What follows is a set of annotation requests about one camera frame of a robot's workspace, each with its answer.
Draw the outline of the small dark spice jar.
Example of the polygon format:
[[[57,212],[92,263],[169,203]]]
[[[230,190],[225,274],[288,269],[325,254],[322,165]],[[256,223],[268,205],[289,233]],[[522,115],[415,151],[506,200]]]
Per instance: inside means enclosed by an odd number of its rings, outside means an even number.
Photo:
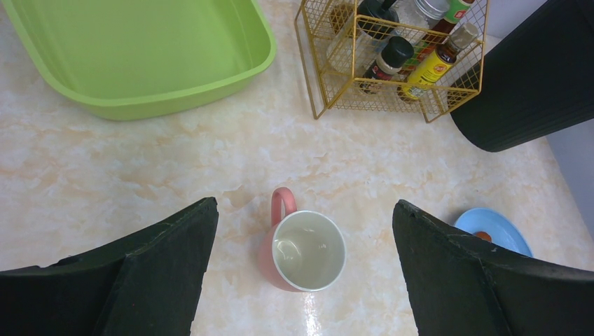
[[[355,49],[355,60],[365,67],[362,74],[364,81],[359,89],[368,95],[379,93],[382,83],[372,80],[390,81],[402,66],[414,55],[412,44],[401,36],[389,36],[383,40],[372,38],[366,43],[360,42]]]

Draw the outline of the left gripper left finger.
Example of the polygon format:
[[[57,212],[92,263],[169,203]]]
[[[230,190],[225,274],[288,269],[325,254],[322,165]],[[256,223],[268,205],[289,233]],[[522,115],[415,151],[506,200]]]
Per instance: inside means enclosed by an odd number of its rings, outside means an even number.
[[[203,198],[47,266],[1,273],[2,335],[189,335],[219,213]]]

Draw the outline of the black trash bin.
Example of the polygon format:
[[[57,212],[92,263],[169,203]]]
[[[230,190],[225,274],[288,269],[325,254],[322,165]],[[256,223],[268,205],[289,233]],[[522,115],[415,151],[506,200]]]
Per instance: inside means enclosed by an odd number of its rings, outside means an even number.
[[[481,93],[451,113],[500,152],[593,118],[593,2],[546,1],[486,56]]]

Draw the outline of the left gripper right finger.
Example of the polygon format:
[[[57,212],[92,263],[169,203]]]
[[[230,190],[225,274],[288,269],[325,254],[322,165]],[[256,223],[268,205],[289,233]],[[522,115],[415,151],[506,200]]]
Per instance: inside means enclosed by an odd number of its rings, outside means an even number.
[[[592,335],[593,273],[531,258],[401,199],[392,228],[420,335]]]

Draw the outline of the small spice bottle yellow label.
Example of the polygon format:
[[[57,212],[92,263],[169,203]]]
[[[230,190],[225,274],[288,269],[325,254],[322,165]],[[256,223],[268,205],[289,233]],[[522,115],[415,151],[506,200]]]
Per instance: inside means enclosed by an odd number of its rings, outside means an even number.
[[[457,56],[478,36],[478,28],[464,23],[442,44],[433,49],[406,77],[398,89],[399,98],[406,103],[416,102],[428,90],[426,85],[434,85],[457,61]]]

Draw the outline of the glass jar black lid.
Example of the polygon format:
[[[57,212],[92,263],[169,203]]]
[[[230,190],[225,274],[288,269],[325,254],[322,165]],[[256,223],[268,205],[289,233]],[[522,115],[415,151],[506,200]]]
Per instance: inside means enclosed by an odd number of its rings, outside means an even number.
[[[326,61],[338,73],[350,74],[366,62],[366,54],[380,45],[399,21],[393,1],[361,1],[357,7],[343,3],[331,11],[335,36],[326,49]]]

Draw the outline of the blue plate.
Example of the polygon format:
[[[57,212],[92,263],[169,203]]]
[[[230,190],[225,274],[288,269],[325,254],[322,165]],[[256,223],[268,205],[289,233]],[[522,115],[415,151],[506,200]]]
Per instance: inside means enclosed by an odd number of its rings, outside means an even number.
[[[520,231],[510,220],[495,210],[470,209],[455,221],[454,226],[472,235],[479,231],[487,232],[492,237],[491,243],[527,257],[533,256]]]

